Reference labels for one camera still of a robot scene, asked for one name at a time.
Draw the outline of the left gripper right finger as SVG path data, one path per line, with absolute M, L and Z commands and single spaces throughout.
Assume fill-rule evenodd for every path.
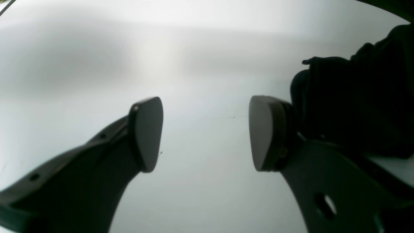
M 309 233 L 413 232 L 413 182 L 384 166 L 403 160 L 304 139 L 290 103 L 269 96 L 251 97 L 249 134 L 256 170 L 282 174 Z

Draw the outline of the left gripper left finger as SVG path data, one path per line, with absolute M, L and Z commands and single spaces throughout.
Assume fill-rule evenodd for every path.
M 154 170 L 164 111 L 159 97 L 84 145 L 64 152 L 1 191 L 1 227 L 17 233 L 108 233 L 128 184 Z

